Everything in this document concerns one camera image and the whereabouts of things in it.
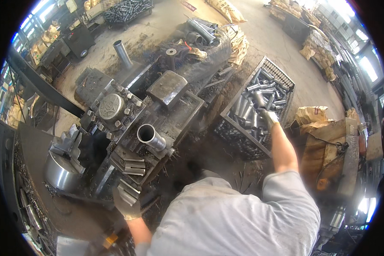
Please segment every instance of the red tag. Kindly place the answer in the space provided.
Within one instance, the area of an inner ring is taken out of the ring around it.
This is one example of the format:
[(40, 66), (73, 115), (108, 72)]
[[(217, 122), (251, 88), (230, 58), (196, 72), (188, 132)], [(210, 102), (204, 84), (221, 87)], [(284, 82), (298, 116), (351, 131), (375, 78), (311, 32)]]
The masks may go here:
[(196, 10), (196, 7), (193, 6), (192, 4), (186, 2), (186, 1), (181, 1), (181, 4), (183, 4), (186, 8), (194, 12)]

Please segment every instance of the pile of metal tubes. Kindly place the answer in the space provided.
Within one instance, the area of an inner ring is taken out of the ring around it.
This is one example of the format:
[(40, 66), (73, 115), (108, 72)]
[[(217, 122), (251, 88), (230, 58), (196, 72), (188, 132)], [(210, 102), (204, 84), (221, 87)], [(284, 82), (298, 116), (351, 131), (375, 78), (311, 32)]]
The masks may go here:
[(187, 23), (206, 40), (207, 44), (211, 44), (216, 38), (214, 34), (218, 24), (200, 18), (189, 18)]
[(259, 69), (229, 112), (238, 125), (260, 143), (269, 134), (259, 110), (278, 111), (287, 103), (289, 88), (264, 69)]
[(110, 24), (126, 23), (151, 7), (151, 0), (126, 0), (106, 10), (103, 16)]

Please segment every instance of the hand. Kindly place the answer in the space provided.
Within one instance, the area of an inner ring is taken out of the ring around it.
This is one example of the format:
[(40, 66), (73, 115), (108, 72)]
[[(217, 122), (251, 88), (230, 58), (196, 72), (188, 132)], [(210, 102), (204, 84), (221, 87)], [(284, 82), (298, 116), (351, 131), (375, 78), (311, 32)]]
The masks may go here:
[(141, 217), (141, 205), (139, 200), (130, 206), (121, 198), (118, 188), (113, 188), (113, 197), (115, 207), (124, 216), (125, 220), (134, 220)]
[(279, 124), (279, 120), (277, 119), (277, 115), (275, 112), (267, 111), (265, 109), (258, 109), (259, 115), (261, 115), (267, 122), (267, 127), (269, 131), (271, 131), (271, 128), (274, 124)]

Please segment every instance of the gray shirt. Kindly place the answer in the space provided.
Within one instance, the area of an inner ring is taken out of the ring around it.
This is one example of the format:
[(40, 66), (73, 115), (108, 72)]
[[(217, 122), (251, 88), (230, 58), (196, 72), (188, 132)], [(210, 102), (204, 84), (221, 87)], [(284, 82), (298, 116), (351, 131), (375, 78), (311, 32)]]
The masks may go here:
[(310, 255), (320, 213), (294, 171), (268, 175), (263, 198), (221, 178), (188, 186), (169, 205), (152, 243), (137, 256)]

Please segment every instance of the metal rack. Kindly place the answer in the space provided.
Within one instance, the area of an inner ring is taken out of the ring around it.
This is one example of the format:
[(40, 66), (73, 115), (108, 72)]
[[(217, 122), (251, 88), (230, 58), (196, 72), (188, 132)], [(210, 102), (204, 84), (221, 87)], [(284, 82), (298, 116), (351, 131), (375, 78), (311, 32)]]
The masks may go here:
[(284, 126), (286, 123), (287, 111), (290, 108), (293, 99), (293, 80), (291, 80), (290, 77), (288, 77), (270, 59), (264, 56), (257, 67), (253, 70), (252, 74), (248, 77), (248, 79), (246, 79), (245, 83), (239, 89), (235, 97), (230, 101), (229, 105), (227, 105), (225, 110), (222, 111), (220, 114), (222, 120), (215, 128), (215, 133), (229, 143), (232, 143), (245, 160), (259, 160), (271, 157), (270, 151), (268, 150), (268, 148), (270, 148), (270, 134), (265, 139), (265, 142), (261, 144), (251, 134), (245, 131), (243, 127), (241, 127), (228, 116), (230, 108), (233, 106), (235, 101), (239, 98), (243, 90), (247, 87), (253, 76), (260, 68), (266, 70), (277, 80), (282, 82), (283, 85), (290, 88), (289, 92), (287, 93), (287, 104), (282, 109), (276, 111), (282, 126)]
[(129, 28), (128, 23), (140, 14), (149, 11), (152, 14), (153, 0), (102, 0), (101, 8), (105, 21), (111, 25), (123, 25), (124, 30)]

